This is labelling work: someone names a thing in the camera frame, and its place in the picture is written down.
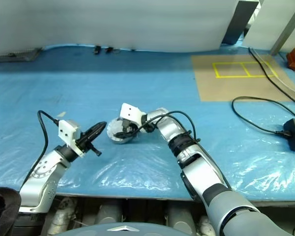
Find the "robotic arm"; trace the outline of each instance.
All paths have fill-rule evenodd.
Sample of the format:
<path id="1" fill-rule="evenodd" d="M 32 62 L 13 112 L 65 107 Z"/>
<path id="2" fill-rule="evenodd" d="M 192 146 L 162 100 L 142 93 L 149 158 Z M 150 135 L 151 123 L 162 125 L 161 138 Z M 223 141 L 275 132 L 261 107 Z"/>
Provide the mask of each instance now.
<path id="1" fill-rule="evenodd" d="M 59 121 L 59 137 L 65 142 L 43 156 L 34 167 L 20 190 L 21 207 L 14 224 L 13 236 L 40 235 L 45 216 L 55 198 L 57 185 L 66 170 L 78 156 L 93 150 L 101 154 L 91 143 L 104 130 L 106 122 L 81 132 L 78 124 L 71 120 Z"/>
<path id="2" fill-rule="evenodd" d="M 181 167 L 181 178 L 195 201 L 202 201 L 218 236 L 290 236 L 238 192 L 227 186 L 223 174 L 179 121 L 166 109 L 144 113 L 123 103 L 120 116 L 107 127 L 116 143 L 126 143 L 138 132 L 158 129 Z"/>

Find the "metal pole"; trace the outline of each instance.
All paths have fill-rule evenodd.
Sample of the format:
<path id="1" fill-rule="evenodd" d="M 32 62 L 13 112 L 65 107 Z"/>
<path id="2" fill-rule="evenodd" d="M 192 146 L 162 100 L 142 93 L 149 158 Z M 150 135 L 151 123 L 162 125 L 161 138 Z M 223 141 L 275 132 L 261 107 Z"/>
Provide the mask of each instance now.
<path id="1" fill-rule="evenodd" d="M 280 49 L 282 48 L 286 40 L 290 37 L 294 29 L 295 29 L 295 13 L 291 17 L 290 21 L 286 25 L 285 29 L 282 31 L 281 35 L 279 36 L 275 44 L 273 45 L 270 51 L 271 55 L 276 55 L 280 51 Z"/>

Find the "black cloth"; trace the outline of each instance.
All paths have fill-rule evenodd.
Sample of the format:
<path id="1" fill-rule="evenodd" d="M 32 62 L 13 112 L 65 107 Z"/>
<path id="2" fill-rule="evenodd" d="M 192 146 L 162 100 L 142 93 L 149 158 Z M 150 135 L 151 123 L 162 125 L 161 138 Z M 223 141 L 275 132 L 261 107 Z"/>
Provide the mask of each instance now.
<path id="1" fill-rule="evenodd" d="M 0 187 L 0 236 L 9 236 L 21 205 L 20 194 L 10 188 Z"/>

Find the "floor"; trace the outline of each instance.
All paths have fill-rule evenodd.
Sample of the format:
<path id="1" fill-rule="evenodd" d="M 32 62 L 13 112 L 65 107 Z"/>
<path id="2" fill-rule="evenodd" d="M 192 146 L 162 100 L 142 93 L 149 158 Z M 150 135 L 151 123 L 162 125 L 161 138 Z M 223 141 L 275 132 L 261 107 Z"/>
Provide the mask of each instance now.
<path id="1" fill-rule="evenodd" d="M 107 202 L 108 199 L 98 198 L 79 198 L 77 219 L 71 222 L 71 229 L 85 227 L 85 225 L 93 225 L 96 221 L 96 214 L 101 204 Z M 166 225 L 165 215 L 166 207 L 172 201 L 130 199 L 122 201 L 123 220 L 125 222 L 148 222 L 154 224 Z M 47 235 L 47 229 L 52 221 L 53 215 L 57 208 L 59 200 L 54 201 L 54 206 L 49 212 L 43 229 L 42 236 Z M 198 222 L 202 215 L 206 215 L 204 206 L 195 202 L 180 202 L 190 209 L 194 222 Z M 259 207 L 262 213 L 267 215 L 276 225 L 292 234 L 295 229 L 295 206 L 280 207 Z"/>

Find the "blue plastic sheet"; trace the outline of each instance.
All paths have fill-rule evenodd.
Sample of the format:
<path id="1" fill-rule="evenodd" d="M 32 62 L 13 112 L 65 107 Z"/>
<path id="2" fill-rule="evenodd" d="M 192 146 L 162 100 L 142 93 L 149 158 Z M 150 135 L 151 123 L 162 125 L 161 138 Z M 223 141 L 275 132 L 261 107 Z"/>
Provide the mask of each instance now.
<path id="1" fill-rule="evenodd" d="M 222 48 L 212 54 L 247 54 Z M 232 187 L 255 201 L 295 201 L 295 152 L 287 141 L 239 120 L 229 102 L 201 102 L 191 54 L 126 52 L 94 56 L 92 48 L 63 47 L 33 62 L 0 63 L 0 186 L 19 189 L 43 148 L 36 112 L 66 112 L 88 129 L 117 117 L 123 102 L 152 111 L 182 110 L 193 119 L 202 146 Z M 278 63 L 285 66 L 279 56 Z M 295 73 L 287 70 L 295 81 Z M 295 110 L 295 104 L 286 103 Z M 281 129 L 292 116 L 265 102 L 238 103 L 254 122 Z M 181 121 L 189 127 L 183 117 Z M 54 124 L 45 121 L 50 144 L 61 145 Z M 180 168 L 155 131 L 124 145 L 104 131 L 94 142 L 103 152 L 78 158 L 59 182 L 58 193 L 127 198 L 190 200 Z"/>

